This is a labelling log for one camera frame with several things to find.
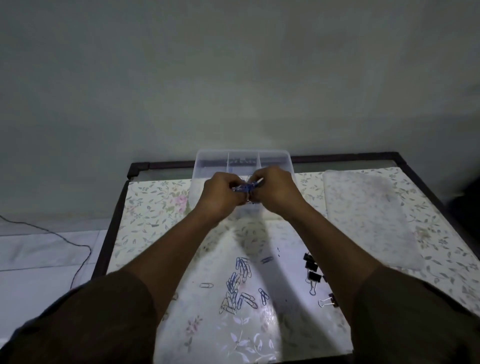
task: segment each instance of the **dark shirt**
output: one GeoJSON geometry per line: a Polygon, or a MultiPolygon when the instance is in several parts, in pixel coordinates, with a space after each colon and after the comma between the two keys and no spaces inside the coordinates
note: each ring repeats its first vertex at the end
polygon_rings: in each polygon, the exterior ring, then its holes
{"type": "MultiPolygon", "coordinates": [[[[352,317],[358,363],[480,363],[480,319],[395,270],[369,277],[352,317]]],[[[69,292],[19,328],[0,363],[151,363],[155,338],[152,296],[118,271],[69,292]]]]}

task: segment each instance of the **black cable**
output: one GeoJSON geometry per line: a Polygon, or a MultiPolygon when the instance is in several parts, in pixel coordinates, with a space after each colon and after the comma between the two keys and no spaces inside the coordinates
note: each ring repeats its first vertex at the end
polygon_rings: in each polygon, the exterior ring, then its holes
{"type": "Polygon", "coordinates": [[[11,221],[11,220],[8,220],[7,218],[4,218],[2,215],[0,215],[0,218],[5,220],[6,222],[9,222],[9,223],[12,223],[12,224],[24,224],[24,225],[28,225],[28,226],[31,226],[33,228],[37,228],[37,229],[40,229],[40,230],[43,230],[43,231],[46,231],[50,234],[54,234],[54,235],[57,235],[58,237],[62,238],[64,241],[66,241],[68,244],[72,244],[72,245],[75,245],[75,246],[84,246],[84,247],[87,247],[88,248],[88,256],[87,258],[84,260],[84,262],[82,263],[82,265],[80,266],[80,268],[78,268],[78,270],[76,271],[75,275],[73,276],[73,279],[72,279],[72,283],[70,284],[70,289],[72,289],[72,286],[73,286],[73,281],[75,281],[75,277],[77,276],[78,272],[80,272],[80,269],[82,269],[82,267],[84,266],[84,264],[86,263],[86,261],[88,260],[88,258],[90,258],[90,256],[92,255],[92,248],[89,246],[89,245],[81,245],[81,244],[75,244],[75,243],[72,243],[70,241],[68,241],[67,239],[65,239],[63,236],[61,236],[60,234],[57,234],[56,232],[53,232],[53,231],[50,231],[48,229],[45,229],[45,228],[41,228],[37,225],[33,225],[33,224],[29,224],[28,222],[22,222],[22,221],[11,221]]]}

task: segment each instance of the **forearm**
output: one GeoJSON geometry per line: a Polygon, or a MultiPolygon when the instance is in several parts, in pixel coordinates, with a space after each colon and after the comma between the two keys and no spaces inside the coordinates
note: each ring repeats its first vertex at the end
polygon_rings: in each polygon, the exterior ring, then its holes
{"type": "Polygon", "coordinates": [[[214,224],[193,210],[123,269],[150,291],[160,322],[199,245],[214,224]]]}
{"type": "Polygon", "coordinates": [[[288,221],[328,278],[348,322],[362,283],[382,264],[361,249],[306,201],[299,202],[288,221]]]}

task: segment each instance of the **clear plastic box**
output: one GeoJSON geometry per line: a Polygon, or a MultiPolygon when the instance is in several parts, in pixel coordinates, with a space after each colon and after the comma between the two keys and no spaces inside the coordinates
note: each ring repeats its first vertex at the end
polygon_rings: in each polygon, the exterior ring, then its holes
{"type": "MultiPolygon", "coordinates": [[[[193,167],[192,183],[188,201],[191,208],[197,205],[204,183],[215,172],[235,173],[248,179],[256,170],[277,165],[292,174],[295,181],[292,160],[286,150],[254,149],[200,149],[193,167]]],[[[237,211],[259,211],[262,205],[247,204],[236,208],[237,211]]]]}

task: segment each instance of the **person's left hand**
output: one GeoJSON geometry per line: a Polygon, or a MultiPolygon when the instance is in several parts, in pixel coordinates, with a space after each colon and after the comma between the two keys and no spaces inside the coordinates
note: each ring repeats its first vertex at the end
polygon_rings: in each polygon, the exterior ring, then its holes
{"type": "Polygon", "coordinates": [[[212,224],[218,224],[234,208],[247,202],[247,194],[233,192],[232,187],[245,183],[236,174],[217,172],[213,177],[205,181],[204,190],[194,211],[198,211],[212,224]]]}

